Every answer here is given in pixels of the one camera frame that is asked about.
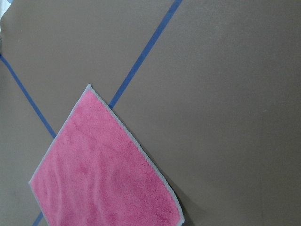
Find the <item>brown paper table cover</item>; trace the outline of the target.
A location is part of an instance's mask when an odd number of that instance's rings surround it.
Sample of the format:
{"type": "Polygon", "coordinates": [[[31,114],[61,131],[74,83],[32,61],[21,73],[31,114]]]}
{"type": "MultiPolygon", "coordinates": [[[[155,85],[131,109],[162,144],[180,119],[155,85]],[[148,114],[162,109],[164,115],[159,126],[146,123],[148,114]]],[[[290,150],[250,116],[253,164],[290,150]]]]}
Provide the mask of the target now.
{"type": "MultiPolygon", "coordinates": [[[[110,102],[170,0],[15,0],[2,54],[57,132],[110,102]]],[[[301,3],[184,0],[114,107],[188,226],[301,223],[301,3]]]]}

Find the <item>pink towel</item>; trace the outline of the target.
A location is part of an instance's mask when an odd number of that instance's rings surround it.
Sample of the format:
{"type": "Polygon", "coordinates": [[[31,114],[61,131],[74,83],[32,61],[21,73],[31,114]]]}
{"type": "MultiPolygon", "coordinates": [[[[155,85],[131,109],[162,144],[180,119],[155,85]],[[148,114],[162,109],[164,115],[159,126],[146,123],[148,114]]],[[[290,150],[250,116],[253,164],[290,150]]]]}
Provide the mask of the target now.
{"type": "Polygon", "coordinates": [[[180,226],[185,221],[167,180],[90,85],[29,185],[50,226],[180,226]]]}

